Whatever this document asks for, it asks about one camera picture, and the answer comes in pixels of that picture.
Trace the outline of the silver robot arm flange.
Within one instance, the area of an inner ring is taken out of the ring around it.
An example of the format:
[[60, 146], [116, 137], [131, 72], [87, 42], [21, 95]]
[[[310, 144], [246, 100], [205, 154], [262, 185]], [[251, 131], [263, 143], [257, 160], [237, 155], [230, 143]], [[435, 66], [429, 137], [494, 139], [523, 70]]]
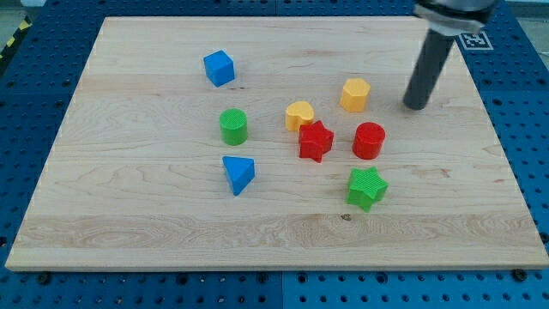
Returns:
[[415, 0], [413, 14], [444, 36], [479, 33], [492, 16], [497, 0]]

